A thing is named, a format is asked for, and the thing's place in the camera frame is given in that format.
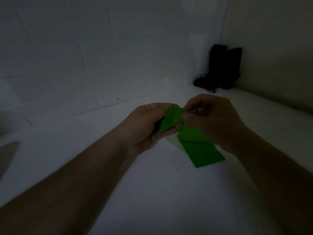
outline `plain wall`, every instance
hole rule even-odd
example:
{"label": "plain wall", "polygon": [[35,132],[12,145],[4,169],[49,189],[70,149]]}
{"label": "plain wall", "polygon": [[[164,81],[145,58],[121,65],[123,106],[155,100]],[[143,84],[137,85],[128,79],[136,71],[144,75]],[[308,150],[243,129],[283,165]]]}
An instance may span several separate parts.
{"label": "plain wall", "polygon": [[236,87],[313,113],[313,0],[229,0],[221,44],[242,47]]}
{"label": "plain wall", "polygon": [[0,0],[0,132],[191,84],[228,0]]}

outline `white table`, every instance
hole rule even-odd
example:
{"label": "white table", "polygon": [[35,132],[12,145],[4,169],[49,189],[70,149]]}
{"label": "white table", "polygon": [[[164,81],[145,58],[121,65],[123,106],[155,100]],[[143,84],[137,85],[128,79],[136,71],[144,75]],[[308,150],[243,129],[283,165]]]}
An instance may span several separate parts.
{"label": "white table", "polygon": [[[207,91],[186,86],[2,136],[0,146],[18,143],[0,178],[0,205],[60,168],[135,107],[184,106],[200,93]],[[217,95],[228,97],[252,130],[313,172],[311,115],[238,89],[219,89]],[[162,139],[127,170],[90,234],[280,234],[239,161],[217,148],[225,161],[195,169]]]}

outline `person's right hand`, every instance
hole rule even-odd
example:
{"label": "person's right hand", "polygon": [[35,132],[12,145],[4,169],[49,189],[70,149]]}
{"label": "person's right hand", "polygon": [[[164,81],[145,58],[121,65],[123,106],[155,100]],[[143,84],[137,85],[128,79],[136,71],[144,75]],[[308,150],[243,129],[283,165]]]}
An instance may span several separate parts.
{"label": "person's right hand", "polygon": [[195,113],[183,113],[183,122],[200,129],[210,141],[227,152],[234,153],[237,144],[250,133],[225,97],[200,94],[190,99],[184,109],[195,110]]}

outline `white brick wall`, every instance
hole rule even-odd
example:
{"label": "white brick wall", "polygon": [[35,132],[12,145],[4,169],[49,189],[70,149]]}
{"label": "white brick wall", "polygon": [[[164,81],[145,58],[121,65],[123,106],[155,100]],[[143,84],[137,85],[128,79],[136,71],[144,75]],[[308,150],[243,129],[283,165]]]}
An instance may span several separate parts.
{"label": "white brick wall", "polygon": [[191,84],[227,1],[0,0],[0,133]]}

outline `fingernail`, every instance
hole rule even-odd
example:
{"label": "fingernail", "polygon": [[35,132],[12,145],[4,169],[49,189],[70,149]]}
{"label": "fingernail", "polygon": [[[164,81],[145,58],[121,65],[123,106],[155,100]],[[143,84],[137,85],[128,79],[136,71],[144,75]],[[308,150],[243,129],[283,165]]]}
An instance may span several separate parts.
{"label": "fingernail", "polygon": [[186,119],[187,119],[187,116],[188,116],[188,115],[187,115],[186,113],[182,113],[182,119],[183,119],[183,120],[186,120]]}

